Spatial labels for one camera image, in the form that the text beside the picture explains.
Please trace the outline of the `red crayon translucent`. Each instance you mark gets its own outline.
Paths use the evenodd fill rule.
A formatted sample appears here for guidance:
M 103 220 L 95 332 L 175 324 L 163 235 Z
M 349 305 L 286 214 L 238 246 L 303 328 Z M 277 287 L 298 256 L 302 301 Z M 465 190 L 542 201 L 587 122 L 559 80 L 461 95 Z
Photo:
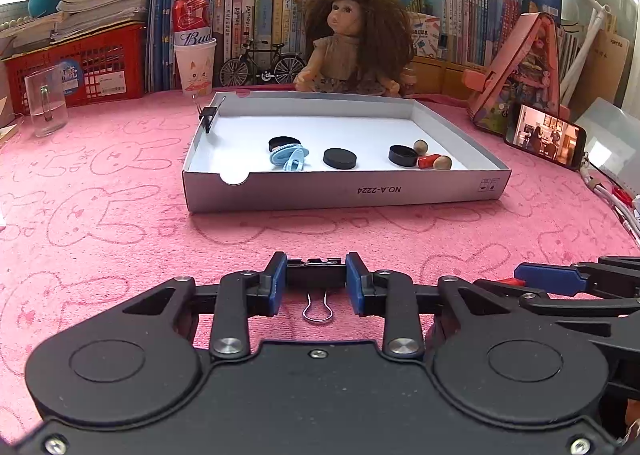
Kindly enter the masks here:
M 507 279 L 499 279 L 498 283 L 503 285 L 510 285 L 516 287 L 525 287 L 526 282 L 522 279 L 517 279 L 516 277 L 508 277 Z

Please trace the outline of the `black binder clip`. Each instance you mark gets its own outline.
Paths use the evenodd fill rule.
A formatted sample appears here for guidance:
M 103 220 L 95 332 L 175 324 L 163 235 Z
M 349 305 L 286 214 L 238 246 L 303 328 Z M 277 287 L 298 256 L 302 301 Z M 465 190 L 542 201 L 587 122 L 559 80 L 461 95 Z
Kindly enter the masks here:
M 195 105 L 196 114 L 198 114 L 198 123 L 206 134 L 209 134 L 210 129 L 212 129 L 214 119 L 226 99 L 227 96 L 224 93 L 216 93 L 210 100 L 205 100 L 203 97 L 197 97 L 193 94 L 192 102 Z
M 340 258 L 288 259 L 285 281 L 288 291 L 303 293 L 306 296 L 302 319 L 309 324 L 323 326 L 334 319 L 334 311 L 329 305 L 329 296 L 330 293 L 346 287 L 346 265 Z M 323 317 L 309 314 L 314 305 L 315 293 L 322 297 Z

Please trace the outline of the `blue shark hair clip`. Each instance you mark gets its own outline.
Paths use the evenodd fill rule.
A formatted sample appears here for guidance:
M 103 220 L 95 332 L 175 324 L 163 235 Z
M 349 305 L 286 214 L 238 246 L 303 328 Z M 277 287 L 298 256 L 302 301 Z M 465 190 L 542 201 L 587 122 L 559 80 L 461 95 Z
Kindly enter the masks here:
M 302 171 L 309 151 L 301 144 L 278 146 L 270 153 L 270 163 L 283 171 Z

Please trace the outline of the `black disc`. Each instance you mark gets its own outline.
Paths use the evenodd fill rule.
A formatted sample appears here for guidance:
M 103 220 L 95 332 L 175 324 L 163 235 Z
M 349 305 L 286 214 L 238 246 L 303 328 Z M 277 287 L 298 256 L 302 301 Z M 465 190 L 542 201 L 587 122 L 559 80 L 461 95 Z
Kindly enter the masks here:
M 334 169 L 349 170 L 356 167 L 357 155 L 346 149 L 326 149 L 323 152 L 323 163 Z

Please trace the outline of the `black ringed lid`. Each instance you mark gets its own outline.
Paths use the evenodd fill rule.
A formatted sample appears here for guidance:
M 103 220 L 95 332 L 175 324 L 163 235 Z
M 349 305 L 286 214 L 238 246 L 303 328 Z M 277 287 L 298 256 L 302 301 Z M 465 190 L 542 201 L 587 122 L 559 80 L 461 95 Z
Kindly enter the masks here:
M 270 152 L 273 152 L 275 149 L 279 149 L 281 146 L 299 143 L 299 140 L 290 136 L 277 136 L 269 140 L 268 149 Z

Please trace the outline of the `red crayon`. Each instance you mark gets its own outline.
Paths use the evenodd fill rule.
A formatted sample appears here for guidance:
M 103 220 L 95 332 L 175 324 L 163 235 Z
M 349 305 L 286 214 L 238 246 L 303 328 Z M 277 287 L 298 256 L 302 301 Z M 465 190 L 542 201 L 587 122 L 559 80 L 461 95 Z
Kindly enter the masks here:
M 420 169 L 434 169 L 437 167 L 440 157 L 442 157 L 442 155 L 440 154 L 419 156 L 418 160 L 416 161 L 416 166 L 418 166 Z

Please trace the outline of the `black round cap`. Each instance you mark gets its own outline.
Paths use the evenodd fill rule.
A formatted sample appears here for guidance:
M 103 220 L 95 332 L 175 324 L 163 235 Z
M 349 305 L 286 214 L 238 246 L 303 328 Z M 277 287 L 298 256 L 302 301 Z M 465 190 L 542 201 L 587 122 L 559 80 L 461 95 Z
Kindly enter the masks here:
M 388 159 L 395 165 L 400 167 L 412 168 L 416 167 L 418 162 L 418 153 L 415 149 L 406 145 L 390 145 L 388 149 Z

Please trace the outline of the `brown hazelnut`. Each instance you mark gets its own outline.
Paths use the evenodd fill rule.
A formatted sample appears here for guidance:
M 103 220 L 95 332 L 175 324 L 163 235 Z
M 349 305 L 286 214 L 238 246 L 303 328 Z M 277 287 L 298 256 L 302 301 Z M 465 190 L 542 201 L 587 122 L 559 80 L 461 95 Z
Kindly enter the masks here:
M 452 160 L 449 156 L 439 155 L 434 159 L 432 167 L 434 169 L 449 170 L 452 166 Z
M 419 156 L 424 156 L 428 151 L 428 144 L 426 141 L 419 139 L 413 143 L 413 149 Z

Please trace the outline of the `white cardboard tray box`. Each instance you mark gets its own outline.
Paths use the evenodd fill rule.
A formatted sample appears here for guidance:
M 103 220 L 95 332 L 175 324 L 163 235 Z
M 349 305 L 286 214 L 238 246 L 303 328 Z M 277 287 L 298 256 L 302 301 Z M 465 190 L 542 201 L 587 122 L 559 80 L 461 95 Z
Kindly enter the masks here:
M 182 169 L 194 214 L 490 201 L 510 177 L 419 102 L 268 91 L 216 93 Z

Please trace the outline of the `clear plastic folder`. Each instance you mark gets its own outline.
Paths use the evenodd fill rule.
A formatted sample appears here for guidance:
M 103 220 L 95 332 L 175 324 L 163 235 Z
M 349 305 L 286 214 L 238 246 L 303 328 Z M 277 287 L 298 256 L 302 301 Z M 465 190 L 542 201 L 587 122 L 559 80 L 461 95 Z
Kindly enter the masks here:
M 591 165 L 626 190 L 639 195 L 639 119 L 597 98 L 579 118 L 587 132 Z

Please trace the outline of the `smartphone playing video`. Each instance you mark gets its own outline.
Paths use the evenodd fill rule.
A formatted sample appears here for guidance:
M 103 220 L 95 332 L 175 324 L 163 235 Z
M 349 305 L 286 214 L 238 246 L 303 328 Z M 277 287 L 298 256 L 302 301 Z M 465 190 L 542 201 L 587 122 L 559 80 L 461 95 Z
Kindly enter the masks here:
M 512 148 L 570 170 L 582 163 L 586 139 L 582 127 L 525 104 L 513 108 L 504 135 Z

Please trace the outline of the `pink lidded jar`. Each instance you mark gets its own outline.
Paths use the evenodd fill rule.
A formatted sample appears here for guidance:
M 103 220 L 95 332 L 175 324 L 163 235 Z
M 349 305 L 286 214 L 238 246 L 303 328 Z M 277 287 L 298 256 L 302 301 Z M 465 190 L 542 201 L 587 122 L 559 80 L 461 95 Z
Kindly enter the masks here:
M 413 64 L 409 63 L 404 66 L 399 77 L 399 93 L 401 97 L 408 98 L 416 91 L 416 84 L 418 83 L 418 77 L 416 77 L 416 71 L 413 68 Z

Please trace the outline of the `wooden drawer shelf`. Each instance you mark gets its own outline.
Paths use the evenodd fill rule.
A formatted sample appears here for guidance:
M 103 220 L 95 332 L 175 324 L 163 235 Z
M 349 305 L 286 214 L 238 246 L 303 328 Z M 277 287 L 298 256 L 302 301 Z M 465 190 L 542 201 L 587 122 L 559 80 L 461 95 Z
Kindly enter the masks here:
M 466 100 L 472 91 L 463 83 L 465 70 L 484 73 L 485 68 L 471 64 L 460 65 L 440 59 L 416 56 L 410 63 L 416 81 L 411 94 L 443 94 L 458 100 Z

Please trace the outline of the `red plastic basket left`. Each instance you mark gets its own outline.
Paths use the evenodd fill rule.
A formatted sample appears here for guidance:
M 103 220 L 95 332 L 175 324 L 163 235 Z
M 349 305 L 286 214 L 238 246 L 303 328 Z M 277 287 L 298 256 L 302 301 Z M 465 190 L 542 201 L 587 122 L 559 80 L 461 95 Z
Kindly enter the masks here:
M 66 104 L 140 98 L 144 94 L 146 27 L 126 23 L 3 61 L 13 111 L 28 112 L 25 78 L 61 66 Z

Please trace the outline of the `clear acrylic block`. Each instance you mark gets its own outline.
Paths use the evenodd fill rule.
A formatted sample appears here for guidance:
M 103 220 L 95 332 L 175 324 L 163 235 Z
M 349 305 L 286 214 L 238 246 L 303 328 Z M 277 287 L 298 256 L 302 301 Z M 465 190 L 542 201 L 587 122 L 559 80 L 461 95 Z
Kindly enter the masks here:
M 50 136 L 66 126 L 68 114 L 60 64 L 27 76 L 25 87 L 36 137 Z

